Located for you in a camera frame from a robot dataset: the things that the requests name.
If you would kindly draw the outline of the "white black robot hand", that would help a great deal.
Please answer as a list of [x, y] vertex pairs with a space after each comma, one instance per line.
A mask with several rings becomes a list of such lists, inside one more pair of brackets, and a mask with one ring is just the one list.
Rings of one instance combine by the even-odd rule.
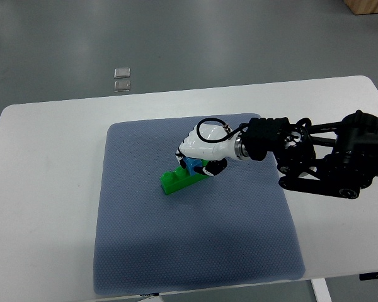
[[207, 176], [216, 176], [227, 167], [227, 159], [243, 160], [240, 149], [240, 137], [229, 126], [204, 123], [195, 127], [180, 143], [175, 156], [184, 168], [184, 157], [207, 160], [205, 167], [197, 172]]

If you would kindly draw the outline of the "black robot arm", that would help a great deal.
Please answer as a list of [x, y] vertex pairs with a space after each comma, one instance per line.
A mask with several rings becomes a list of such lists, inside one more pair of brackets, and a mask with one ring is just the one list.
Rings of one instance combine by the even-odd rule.
[[378, 117], [360, 110], [320, 125], [252, 118], [239, 138], [252, 160], [273, 154], [278, 183], [290, 191], [355, 199], [378, 177]]

